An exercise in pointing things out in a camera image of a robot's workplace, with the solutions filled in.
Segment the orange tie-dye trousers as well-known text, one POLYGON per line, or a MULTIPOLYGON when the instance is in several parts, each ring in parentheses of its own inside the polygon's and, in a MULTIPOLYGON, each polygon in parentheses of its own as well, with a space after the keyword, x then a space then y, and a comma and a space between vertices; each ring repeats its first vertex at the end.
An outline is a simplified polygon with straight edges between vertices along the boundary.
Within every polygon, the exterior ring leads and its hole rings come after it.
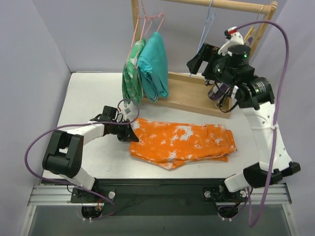
POLYGON ((139 118, 132 128, 139 141, 130 144, 131 156, 166 170, 196 161, 227 162, 229 154, 237 149, 232 131, 222 124, 161 122, 139 118))

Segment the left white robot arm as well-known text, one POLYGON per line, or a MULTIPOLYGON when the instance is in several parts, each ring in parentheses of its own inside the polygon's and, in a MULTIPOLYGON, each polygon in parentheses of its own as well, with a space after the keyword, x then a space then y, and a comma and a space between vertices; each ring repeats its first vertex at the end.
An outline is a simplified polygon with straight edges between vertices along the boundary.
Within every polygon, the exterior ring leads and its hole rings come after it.
POLYGON ((83 147, 105 135, 115 135, 120 142, 138 142, 131 122, 127 118, 130 108, 104 106, 102 113, 67 131, 52 132, 42 161, 43 169, 59 175, 73 184, 72 201, 75 203, 100 203, 104 198, 112 201, 115 193, 106 194, 99 181, 82 167, 83 147))

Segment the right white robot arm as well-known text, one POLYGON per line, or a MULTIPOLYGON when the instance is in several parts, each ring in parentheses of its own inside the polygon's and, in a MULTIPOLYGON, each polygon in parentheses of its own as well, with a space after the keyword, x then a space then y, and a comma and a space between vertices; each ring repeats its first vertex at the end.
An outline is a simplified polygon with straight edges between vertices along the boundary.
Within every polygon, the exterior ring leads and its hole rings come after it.
POLYGON ((231 89, 227 96, 236 99, 246 116, 258 149, 258 162, 229 176, 218 188, 219 197, 225 201, 247 187, 273 185, 301 170, 300 164, 292 161, 286 151, 274 117, 276 103, 271 84, 255 74, 249 64, 250 51, 246 45, 233 45, 222 56, 217 47, 205 43, 187 62, 192 74, 199 71, 202 62, 207 62, 202 76, 231 89))

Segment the blue wire hanger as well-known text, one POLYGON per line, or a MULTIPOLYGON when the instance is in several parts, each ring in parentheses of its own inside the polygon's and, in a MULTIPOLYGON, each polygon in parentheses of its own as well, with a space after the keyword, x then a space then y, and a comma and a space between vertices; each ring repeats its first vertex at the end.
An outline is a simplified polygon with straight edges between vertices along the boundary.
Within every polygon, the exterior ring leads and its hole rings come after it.
POLYGON ((205 20, 205 24, 204 24, 204 27, 203 27, 203 31, 202 31, 202 34, 201 34, 201 37, 200 37, 200 41, 199 41, 199 44, 198 44, 198 48, 197 48, 197 53, 199 52, 199 50, 201 49, 203 43, 205 42, 205 39, 209 33, 209 30, 213 24, 213 21, 215 19, 215 15, 216 13, 213 12, 212 15, 210 15, 211 13, 211 8, 212 8, 212 4, 213 4, 213 0, 210 1, 209 3, 209 6, 208 6, 208 12, 207 12, 207 17, 206 17, 206 20, 205 20))

